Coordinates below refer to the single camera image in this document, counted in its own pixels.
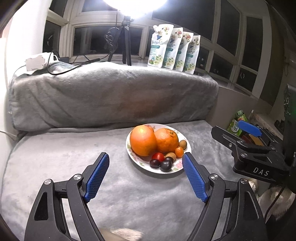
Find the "right hand in white glove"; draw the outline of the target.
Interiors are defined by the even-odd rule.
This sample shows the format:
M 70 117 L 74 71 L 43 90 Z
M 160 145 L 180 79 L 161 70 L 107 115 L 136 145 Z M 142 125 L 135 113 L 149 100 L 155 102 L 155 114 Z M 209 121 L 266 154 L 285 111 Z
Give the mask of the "right hand in white glove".
M 258 180 L 252 178 L 248 178 L 247 180 L 253 192 L 255 193 L 257 201 L 259 202 L 262 214 L 265 215 L 267 213 L 265 221 L 268 221 L 271 216 L 273 216 L 276 220 L 282 218 L 295 200 L 295 194 L 288 188 L 285 188 L 280 194 L 282 187 L 275 186 L 265 190 L 262 194 L 259 194 Z M 269 211 L 267 211 L 279 194 L 280 196 L 278 197 L 275 204 Z

